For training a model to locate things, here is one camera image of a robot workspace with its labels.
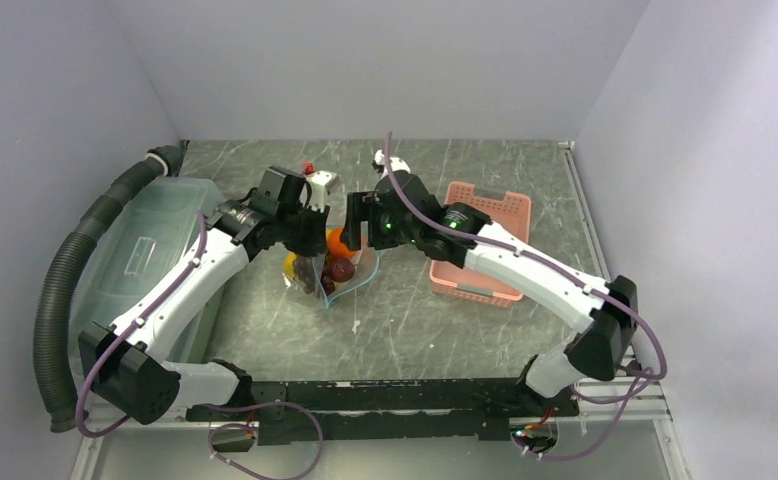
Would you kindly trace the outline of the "dark red grape bunch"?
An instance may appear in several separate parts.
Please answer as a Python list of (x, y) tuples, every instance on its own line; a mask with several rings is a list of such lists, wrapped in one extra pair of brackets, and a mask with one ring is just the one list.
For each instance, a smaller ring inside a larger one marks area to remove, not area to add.
[(322, 291), (326, 295), (335, 292), (337, 283), (332, 278), (331, 261), (321, 261), (321, 268), (316, 268), (316, 258), (296, 255), (292, 261), (292, 269), (295, 279), (302, 286), (306, 294), (317, 295)]

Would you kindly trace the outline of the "orange fruit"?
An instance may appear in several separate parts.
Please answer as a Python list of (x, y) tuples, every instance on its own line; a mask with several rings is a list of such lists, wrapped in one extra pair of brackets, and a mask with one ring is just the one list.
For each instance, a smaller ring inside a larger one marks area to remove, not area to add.
[(326, 241), (328, 245), (328, 253), (333, 259), (346, 259), (352, 261), (358, 252), (350, 249), (341, 238), (343, 229), (341, 227), (335, 227), (328, 229), (326, 232)]

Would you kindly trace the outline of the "clear zip top bag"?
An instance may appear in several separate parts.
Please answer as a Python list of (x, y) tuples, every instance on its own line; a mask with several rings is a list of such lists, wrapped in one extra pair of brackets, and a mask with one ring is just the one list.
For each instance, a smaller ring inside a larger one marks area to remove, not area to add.
[(341, 240), (342, 227), (325, 229), (326, 253), (306, 257), (289, 253), (282, 263), (287, 287), (329, 307), (336, 299), (369, 283), (377, 274), (377, 252), (362, 239), (360, 250), (349, 249)]

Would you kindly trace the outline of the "dark red date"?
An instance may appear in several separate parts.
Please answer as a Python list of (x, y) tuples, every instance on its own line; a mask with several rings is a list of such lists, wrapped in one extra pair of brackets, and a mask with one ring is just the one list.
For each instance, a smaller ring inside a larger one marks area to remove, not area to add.
[(346, 259), (333, 259), (326, 263), (323, 269), (323, 275), (330, 278), (335, 283), (344, 283), (350, 281), (356, 273), (356, 266), (353, 262)]

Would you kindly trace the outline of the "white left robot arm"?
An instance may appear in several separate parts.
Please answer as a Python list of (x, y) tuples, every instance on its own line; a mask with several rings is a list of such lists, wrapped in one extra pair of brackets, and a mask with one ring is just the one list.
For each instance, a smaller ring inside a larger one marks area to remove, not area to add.
[(142, 425), (173, 407), (244, 417), (253, 403), (246, 371), (226, 361), (173, 362), (171, 351), (206, 303), (262, 251), (280, 244), (302, 257), (326, 253), (329, 197), (339, 182), (326, 170), (270, 166), (243, 199), (199, 214), (196, 240), (148, 294), (108, 326), (92, 323), (80, 332), (85, 379), (75, 408), (78, 430), (95, 434), (85, 424), (91, 393)]

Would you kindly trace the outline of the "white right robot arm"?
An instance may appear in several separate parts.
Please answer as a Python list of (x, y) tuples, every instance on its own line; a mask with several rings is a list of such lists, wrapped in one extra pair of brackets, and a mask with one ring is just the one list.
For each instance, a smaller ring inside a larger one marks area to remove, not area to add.
[(427, 258), (476, 272), (519, 291), (554, 313), (570, 341), (534, 355), (516, 388), (522, 411), (539, 415), (561, 391), (591, 378), (613, 380), (632, 338), (627, 279), (613, 283), (574, 270), (528, 245), (468, 201), (443, 204), (406, 171), (383, 176), (370, 191), (346, 198), (345, 245), (376, 250), (410, 244)]

